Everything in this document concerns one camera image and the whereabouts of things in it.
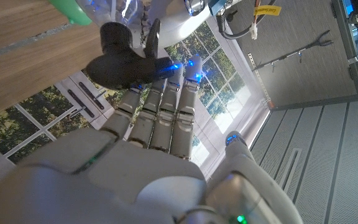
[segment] window pane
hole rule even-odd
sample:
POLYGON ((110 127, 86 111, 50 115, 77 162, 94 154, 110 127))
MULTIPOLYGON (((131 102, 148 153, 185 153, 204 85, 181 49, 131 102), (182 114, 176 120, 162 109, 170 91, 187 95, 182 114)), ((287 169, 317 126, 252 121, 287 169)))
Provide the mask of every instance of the window pane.
POLYGON ((219 98, 215 98, 214 101, 207 107, 206 109, 208 113, 211 115, 213 119, 217 117, 217 115, 221 113, 226 113, 226 109, 222 105, 222 103, 219 101, 219 98))
POLYGON ((119 102, 121 102, 122 97, 126 90, 109 90, 106 89, 106 93, 104 94, 104 98, 109 102, 109 104, 116 110, 119 102))
POLYGON ((219 94, 219 97, 223 103, 223 106, 226 106, 227 103, 229 101, 231 101, 232 99, 234 99, 236 96, 234 95, 234 93, 231 91, 229 85, 226 85, 222 91, 219 94))
POLYGON ((235 93, 237 93, 243 86, 246 85, 238 73, 234 75, 234 77, 232 78, 232 80, 229 81, 229 83, 235 93))
POLYGON ((198 137, 194 135, 190 161, 194 162, 198 167, 200 167, 208 156, 209 151, 205 148, 205 146, 198 139, 198 137))
POLYGON ((67 115, 57 124, 53 125, 49 131, 56 137, 62 137, 68 134, 71 131, 80 129, 80 128, 90 128, 92 125, 82 116, 81 113, 70 118, 70 115, 67 115))
POLYGON ((230 80, 229 83, 236 94, 237 99, 244 105, 251 96, 248 86, 246 86, 238 73, 234 75, 233 79, 230 80))
POLYGON ((20 105, 43 126, 73 106, 54 86, 31 96, 20 105))
POLYGON ((13 163, 17 164, 19 161, 27 157, 29 154, 40 148, 41 146, 46 145, 47 143, 51 142, 52 140, 48 138, 46 134, 41 134, 40 136, 36 137, 33 141, 28 143, 27 145, 23 146, 13 155, 9 156, 13 163))
POLYGON ((38 130, 15 107, 0 112, 0 153, 7 153, 38 130))
POLYGON ((230 113, 225 109, 222 103, 216 98, 211 105, 207 108, 207 111, 214 119, 219 130, 224 133, 226 129, 233 122, 233 118, 230 113))
POLYGON ((219 49, 213 56, 215 62, 217 63, 218 67, 223 72, 224 76, 229 79, 233 76, 236 69, 234 65, 231 63, 230 59, 226 56, 223 49, 219 49))
POLYGON ((197 94, 204 106, 207 106, 214 97, 215 93, 206 78, 201 79, 200 89, 197 94))
POLYGON ((219 43, 216 40, 214 34, 209 28, 206 22, 203 22, 195 31, 198 38, 204 43, 206 49, 212 53, 219 47, 219 43))
POLYGON ((147 84, 146 87, 145 87, 145 90, 142 92, 142 96, 140 97, 140 103, 139 105, 137 106, 136 110, 135 110, 135 114, 133 115, 132 119, 131 119, 131 124, 135 124, 136 122, 136 119, 140 113, 140 111, 142 110, 142 107, 144 105, 144 101, 146 100, 147 98, 147 95, 149 94, 150 92, 150 87, 151 87, 151 83, 147 84))
POLYGON ((183 64, 186 64, 188 59, 191 57, 181 42, 173 46, 166 47, 165 50, 172 60, 178 60, 183 64))
POLYGON ((208 52, 194 34, 190 34, 183 43, 192 55, 199 55, 203 60, 208 57, 208 52))
POLYGON ((206 76, 208 77, 215 90, 219 91, 226 81, 224 80, 221 72, 211 59, 204 63, 203 71, 205 72, 206 76))
POLYGON ((237 98, 235 98, 227 103, 226 108, 230 112, 231 116, 235 118, 240 113, 242 104, 237 98))

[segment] window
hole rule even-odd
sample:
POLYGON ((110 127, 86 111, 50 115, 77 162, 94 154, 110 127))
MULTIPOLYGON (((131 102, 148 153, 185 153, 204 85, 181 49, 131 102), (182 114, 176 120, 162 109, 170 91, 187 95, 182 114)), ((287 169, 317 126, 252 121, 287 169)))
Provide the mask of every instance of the window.
POLYGON ((0 153, 13 163, 89 122, 51 86, 0 112, 0 153))
POLYGON ((198 97, 224 133, 247 102, 250 91, 207 23, 203 22, 185 40, 165 50, 173 60, 183 64, 194 54, 203 59, 198 97))
POLYGON ((203 162, 209 156, 209 151, 205 148, 203 143, 196 135, 193 136, 193 149, 191 151, 190 161, 195 163, 198 167, 203 165, 203 162))

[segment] green led light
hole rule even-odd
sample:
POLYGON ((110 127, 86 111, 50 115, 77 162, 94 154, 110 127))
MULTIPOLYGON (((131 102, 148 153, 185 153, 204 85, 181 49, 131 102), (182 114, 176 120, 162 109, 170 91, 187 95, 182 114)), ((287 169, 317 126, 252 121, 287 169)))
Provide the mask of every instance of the green led light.
POLYGON ((243 215, 239 215, 237 217, 237 221, 241 224, 247 224, 247 220, 246 220, 245 216, 243 216, 243 215))

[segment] wooden table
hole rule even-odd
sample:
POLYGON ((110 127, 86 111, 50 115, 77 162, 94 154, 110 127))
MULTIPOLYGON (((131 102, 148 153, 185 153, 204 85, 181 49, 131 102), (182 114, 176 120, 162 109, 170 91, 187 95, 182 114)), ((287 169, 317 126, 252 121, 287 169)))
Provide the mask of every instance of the wooden table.
MULTIPOLYGON (((0 49, 68 23, 47 0, 0 1, 0 49)), ((0 55, 0 111, 101 55, 95 24, 73 26, 0 55)))

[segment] metal bracket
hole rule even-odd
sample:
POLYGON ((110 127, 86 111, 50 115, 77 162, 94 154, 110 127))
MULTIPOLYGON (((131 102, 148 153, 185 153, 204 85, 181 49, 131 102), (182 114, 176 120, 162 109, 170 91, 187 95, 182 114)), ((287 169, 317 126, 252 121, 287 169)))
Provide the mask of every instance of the metal bracket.
POLYGON ((352 58, 350 58, 350 59, 347 59, 347 62, 349 63, 349 65, 351 65, 351 64, 353 64, 353 63, 358 62, 358 58, 357 58, 357 56, 352 57, 352 58))
MULTIPOLYGON (((252 54, 251 53, 248 53, 248 57, 249 57, 249 60, 251 61, 251 64, 253 66, 253 68, 256 68, 256 64, 255 64, 255 61, 254 61, 254 58, 252 57, 252 54)), ((264 91, 265 93, 265 96, 266 96, 266 100, 264 103, 264 101, 262 102, 264 105, 266 105, 269 101, 271 101, 272 99, 270 98, 269 94, 267 93, 267 90, 266 90, 266 87, 262 81, 262 78, 260 77, 259 75, 259 72, 258 70, 255 70, 255 74, 256 74, 256 77, 258 78, 258 81, 260 83, 260 86, 262 87, 262 90, 264 91)))

